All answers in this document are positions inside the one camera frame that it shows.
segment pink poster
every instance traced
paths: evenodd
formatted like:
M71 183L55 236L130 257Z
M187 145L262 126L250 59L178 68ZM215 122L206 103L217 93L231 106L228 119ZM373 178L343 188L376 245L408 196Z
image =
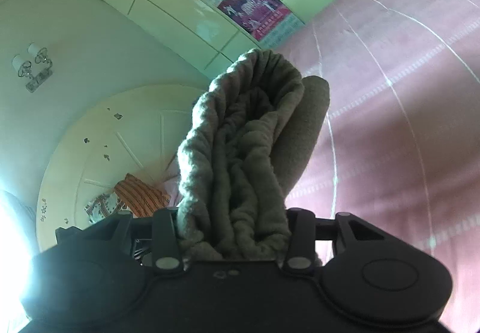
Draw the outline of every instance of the pink poster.
M218 7L258 41L291 14L280 0L223 0Z

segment orange pillow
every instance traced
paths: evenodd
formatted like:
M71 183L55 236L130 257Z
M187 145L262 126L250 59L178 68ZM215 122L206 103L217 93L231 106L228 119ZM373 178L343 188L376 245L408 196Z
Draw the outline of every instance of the orange pillow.
M158 209L170 203L170 196L145 184L128 173L125 180L117 183L115 193L138 218L151 217Z

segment pink fabric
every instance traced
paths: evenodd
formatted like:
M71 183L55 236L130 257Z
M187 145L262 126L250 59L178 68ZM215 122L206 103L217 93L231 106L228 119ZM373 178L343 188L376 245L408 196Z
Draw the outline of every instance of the pink fabric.
M352 212L439 259L455 333L480 328L479 6L337 0L279 49L332 98L287 206Z

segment wall lamp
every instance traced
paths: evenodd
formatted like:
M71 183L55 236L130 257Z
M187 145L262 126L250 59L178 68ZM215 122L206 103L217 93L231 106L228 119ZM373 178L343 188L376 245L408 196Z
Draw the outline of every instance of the wall lamp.
M34 75L32 73L32 63L23 58L20 54L17 54L11 64L13 65L18 77L27 77L28 83L25 87L30 92L35 92L37 88L42 85L47 78L49 78L52 72L53 62L49 58L48 50L46 47L38 47L35 43L31 43L27 49L28 53L34 57L36 64L45 64L46 66L38 73Z

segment gray cloth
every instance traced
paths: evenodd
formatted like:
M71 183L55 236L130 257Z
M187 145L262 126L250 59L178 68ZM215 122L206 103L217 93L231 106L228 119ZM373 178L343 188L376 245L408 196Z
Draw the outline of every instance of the gray cloth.
M307 165L329 103L326 81L306 82L305 99L320 104L311 116L299 71L279 54L255 50L198 100L178 149L177 232L187 258L274 260L286 252L285 196ZM297 160L282 160L293 154Z

